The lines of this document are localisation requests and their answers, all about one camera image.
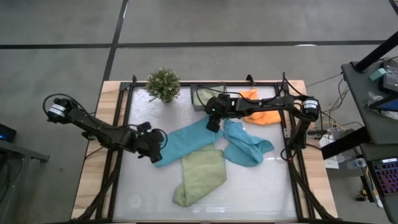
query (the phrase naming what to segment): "gray concrete floor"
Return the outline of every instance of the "gray concrete floor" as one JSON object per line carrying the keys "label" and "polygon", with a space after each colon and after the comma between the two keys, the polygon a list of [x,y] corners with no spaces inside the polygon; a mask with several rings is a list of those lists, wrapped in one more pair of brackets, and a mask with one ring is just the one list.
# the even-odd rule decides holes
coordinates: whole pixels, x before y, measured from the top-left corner
{"label": "gray concrete floor", "polygon": [[[110,43],[122,0],[0,2],[0,44]],[[131,0],[121,42],[379,40],[398,30],[387,0]],[[340,73],[375,45],[119,49],[110,80],[139,80],[174,68],[184,80],[302,79],[311,84]],[[16,143],[50,154],[30,163],[16,223],[69,219],[87,141],[70,125],[46,122],[41,103],[52,93],[74,96],[94,111],[108,49],[0,50],[0,122],[18,131]],[[310,86],[323,110],[338,97],[341,77]],[[349,94],[334,114],[361,122]],[[353,200],[359,178],[330,180],[340,218],[387,223],[384,210]]]}

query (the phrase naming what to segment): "wooden table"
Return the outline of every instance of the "wooden table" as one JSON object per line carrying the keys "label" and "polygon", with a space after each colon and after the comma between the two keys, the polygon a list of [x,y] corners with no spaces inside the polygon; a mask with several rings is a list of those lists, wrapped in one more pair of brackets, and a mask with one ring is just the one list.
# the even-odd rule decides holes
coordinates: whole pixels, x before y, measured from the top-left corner
{"label": "wooden table", "polygon": [[[222,82],[242,82],[242,81],[222,81]],[[277,82],[277,81],[256,81],[256,82]],[[301,93],[306,94],[305,84],[303,80],[291,80],[289,81],[293,86]],[[103,121],[112,124],[116,102],[119,93],[120,81],[108,81],[104,82],[101,90],[101,95],[99,97],[98,107],[96,117],[102,119]],[[294,95],[293,89],[290,89],[290,94]],[[122,103],[122,109],[120,114],[119,124],[121,124],[123,119],[124,109],[126,107],[126,102]],[[288,113],[285,113],[287,127],[290,127],[289,119],[287,117]],[[319,146],[318,141],[314,139],[307,139],[307,142]],[[100,147],[98,142],[92,141],[89,143],[86,154],[89,154]],[[311,191],[315,194],[319,202],[326,208],[326,210],[337,217],[337,211],[335,207],[335,202],[333,200],[333,195],[331,193],[328,174],[326,173],[326,168],[323,163],[322,153],[313,147],[307,147],[303,151],[303,159],[305,163],[305,168],[307,171],[308,182]],[[90,205],[90,203],[95,198],[96,194],[99,192],[101,187],[101,181],[104,171],[106,158],[106,149],[100,150],[97,153],[90,156],[83,164],[83,170],[80,177],[80,183],[78,186],[78,191],[76,194],[75,204],[73,206],[72,218],[79,217]],[[106,216],[108,210],[108,200],[111,189],[105,198],[104,212],[103,216]],[[305,217],[308,216],[308,211],[306,209],[305,196],[300,190],[300,201],[302,203],[303,214]]]}

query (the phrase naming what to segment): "orange cloth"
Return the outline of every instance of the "orange cloth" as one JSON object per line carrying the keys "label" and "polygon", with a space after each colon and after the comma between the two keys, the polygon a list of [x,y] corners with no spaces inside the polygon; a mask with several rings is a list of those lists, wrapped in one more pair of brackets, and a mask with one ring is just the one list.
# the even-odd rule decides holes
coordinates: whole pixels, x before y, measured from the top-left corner
{"label": "orange cloth", "polygon": [[[240,91],[245,98],[250,100],[258,100],[257,90],[252,89],[249,91]],[[246,122],[258,124],[258,125],[268,125],[276,124],[280,122],[280,115],[278,111],[266,111],[266,112],[256,112],[250,116],[243,118]]]}

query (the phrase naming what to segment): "white tabletop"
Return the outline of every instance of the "white tabletop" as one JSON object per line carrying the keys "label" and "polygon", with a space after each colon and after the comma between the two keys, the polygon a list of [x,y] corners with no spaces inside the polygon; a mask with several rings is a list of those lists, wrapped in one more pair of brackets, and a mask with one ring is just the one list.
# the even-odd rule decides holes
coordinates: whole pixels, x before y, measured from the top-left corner
{"label": "white tabletop", "polygon": [[[251,87],[227,87],[228,91]],[[273,87],[257,86],[258,97],[275,95]],[[151,97],[143,88],[135,88],[129,123],[149,121],[153,128],[170,133],[205,117],[194,111],[189,87],[169,104]],[[280,124],[258,126],[243,121],[245,130],[270,141],[275,149],[264,154],[264,162],[256,167],[243,167],[225,160],[227,180],[209,195],[184,208],[173,203],[175,188],[182,183],[181,160],[156,168],[148,158],[124,153],[114,208],[116,221],[273,221],[296,220],[292,186],[287,163],[280,158],[284,148]],[[216,149],[228,145],[225,138],[215,143]]]}

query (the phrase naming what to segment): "blue towel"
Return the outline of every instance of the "blue towel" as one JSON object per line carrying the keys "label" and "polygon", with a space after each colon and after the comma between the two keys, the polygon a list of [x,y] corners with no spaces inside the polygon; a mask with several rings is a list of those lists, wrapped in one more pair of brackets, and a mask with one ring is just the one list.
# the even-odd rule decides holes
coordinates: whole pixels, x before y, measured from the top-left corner
{"label": "blue towel", "polygon": [[262,163],[262,155],[274,149],[271,142],[250,136],[243,130],[242,123],[230,119],[224,120],[224,136],[230,141],[225,148],[224,158],[245,167]]}
{"label": "blue towel", "polygon": [[163,159],[155,163],[156,167],[169,165],[177,159],[189,153],[216,142],[224,133],[219,130],[217,133],[207,130],[206,125],[209,118],[201,119],[182,129],[178,129],[168,134],[167,145],[160,151]]}

